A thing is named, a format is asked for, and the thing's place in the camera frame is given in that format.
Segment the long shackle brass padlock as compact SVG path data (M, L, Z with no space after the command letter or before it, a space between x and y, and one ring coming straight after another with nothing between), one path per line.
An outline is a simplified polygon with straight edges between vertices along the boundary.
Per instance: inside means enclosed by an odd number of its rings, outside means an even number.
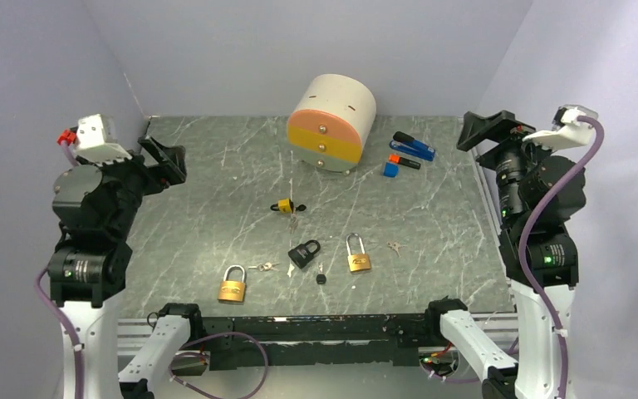
M359 251L353 252L352 245L358 244ZM371 260L366 252L363 238L358 233L350 233L346 236L346 250L348 268L351 273L362 273L371 270Z

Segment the black head key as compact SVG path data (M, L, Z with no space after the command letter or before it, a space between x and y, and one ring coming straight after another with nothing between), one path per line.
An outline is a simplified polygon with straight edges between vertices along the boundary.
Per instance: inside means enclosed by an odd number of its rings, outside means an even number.
M324 265L323 265L323 263L319 263L319 265L318 265L318 273L316 275L316 282L319 285L326 284L326 282L327 282L327 277L326 277L326 275L324 273Z

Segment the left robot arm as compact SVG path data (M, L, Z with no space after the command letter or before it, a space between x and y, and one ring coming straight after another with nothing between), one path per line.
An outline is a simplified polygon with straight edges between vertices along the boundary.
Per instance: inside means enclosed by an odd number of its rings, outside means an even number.
M152 398L180 348L203 341L199 307L168 303L157 313L152 334L124 369L118 367L118 326L126 270L127 238L147 195L185 182L185 149L140 139L147 155L110 165L87 161L54 184L52 208L61 238L44 269L50 288L43 302L59 319L66 398Z

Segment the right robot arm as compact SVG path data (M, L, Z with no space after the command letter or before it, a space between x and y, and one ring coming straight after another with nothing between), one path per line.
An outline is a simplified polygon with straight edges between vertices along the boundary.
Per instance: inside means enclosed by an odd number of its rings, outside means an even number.
M457 147L493 147L477 162L496 175L498 250L518 317L518 354L505 352L456 298L431 302L426 339L447 344L472 367L485 398L570 398L567 339L579 281L579 256L567 221L586 203L586 164L604 130L582 106L557 109L552 127L537 130L509 111L464 115Z

